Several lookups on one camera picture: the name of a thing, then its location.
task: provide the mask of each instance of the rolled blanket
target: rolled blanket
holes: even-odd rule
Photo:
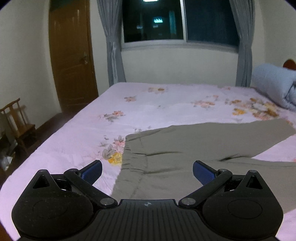
[[[296,112],[296,71],[262,64],[253,70],[252,82],[258,92]]]

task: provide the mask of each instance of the floral bedsheet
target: floral bedsheet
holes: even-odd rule
[[[81,110],[45,141],[0,190],[0,221],[13,240],[19,238],[11,210],[39,169],[63,173],[93,160],[103,164],[94,186],[111,195],[120,173],[125,136],[148,129],[205,122],[248,123],[283,118],[296,128],[296,113],[284,110],[252,88],[213,85],[118,83]],[[296,135],[256,156],[266,161],[296,161]],[[296,210],[285,215],[281,240],[296,240],[286,229],[296,224]]]

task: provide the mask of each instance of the chair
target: chair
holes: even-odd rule
[[[23,113],[22,113],[22,110],[19,105],[19,101],[20,101],[20,98],[9,103],[8,105],[6,105],[2,109],[0,109],[0,112],[2,112],[5,115],[5,118],[9,124],[9,127],[11,128],[11,131],[12,131],[18,145],[20,145],[20,147],[26,152],[26,154],[29,155],[28,149],[31,146],[33,146],[35,143],[38,142],[38,138],[36,135],[35,125],[26,123]],[[14,125],[9,121],[10,118],[8,118],[8,113],[5,112],[6,109],[9,109],[10,115],[12,116],[12,118],[15,122],[16,128],[14,128]],[[22,121],[19,119],[19,115],[17,114],[17,110],[19,110],[19,112],[21,114]],[[35,141],[32,145],[27,147],[25,144],[25,139],[29,139],[31,137],[33,137]]]

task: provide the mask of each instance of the door frame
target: door frame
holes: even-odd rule
[[[52,63],[52,58],[51,58],[51,48],[50,48],[50,6],[51,6],[51,1],[49,1],[49,7],[48,7],[48,43],[49,43],[49,55],[50,55],[50,64],[51,64],[51,69],[52,69],[52,76],[53,76],[53,80],[54,80],[54,86],[57,92],[57,84],[56,81],[54,79],[54,64]],[[91,65],[91,78],[92,81],[94,83],[94,86],[96,87],[96,97],[99,96],[99,92],[98,92],[98,86],[97,86],[97,81],[96,81],[96,73],[95,73],[95,68],[94,68],[94,58],[93,58],[93,48],[92,48],[92,42],[91,42],[91,26],[90,26],[90,0],[85,0],[86,2],[86,26],[87,26],[87,39],[88,39],[88,46],[89,46],[89,63]],[[59,100],[59,105],[61,108],[61,111],[63,111],[60,99],[59,99],[59,95],[57,94],[58,100]]]

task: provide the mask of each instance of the window sill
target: window sill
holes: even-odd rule
[[[238,53],[238,47],[230,45],[222,45],[210,42],[186,42],[184,40],[149,40],[131,43],[122,43],[122,51],[141,50],[148,48],[196,48],[209,49],[229,53]]]

